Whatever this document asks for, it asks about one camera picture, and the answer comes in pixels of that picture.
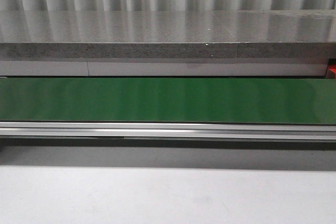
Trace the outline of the red box at right edge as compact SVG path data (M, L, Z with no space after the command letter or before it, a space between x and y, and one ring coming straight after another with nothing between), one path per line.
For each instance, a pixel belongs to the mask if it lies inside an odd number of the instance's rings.
M326 72L327 79L336 79L336 65L328 65Z

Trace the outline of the aluminium conveyor side rail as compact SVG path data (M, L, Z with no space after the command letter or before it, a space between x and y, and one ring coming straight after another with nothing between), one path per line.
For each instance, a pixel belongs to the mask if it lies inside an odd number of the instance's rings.
M2 136L334 141L334 125L1 122Z

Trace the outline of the green conveyor belt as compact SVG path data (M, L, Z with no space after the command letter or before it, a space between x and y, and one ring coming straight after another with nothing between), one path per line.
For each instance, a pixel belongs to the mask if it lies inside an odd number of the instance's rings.
M335 80L2 78L1 120L334 124Z

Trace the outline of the grey stone counter slab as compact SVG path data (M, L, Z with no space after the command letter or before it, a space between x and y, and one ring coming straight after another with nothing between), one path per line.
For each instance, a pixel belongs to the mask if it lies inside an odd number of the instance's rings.
M334 10L2 11L2 76L321 77Z

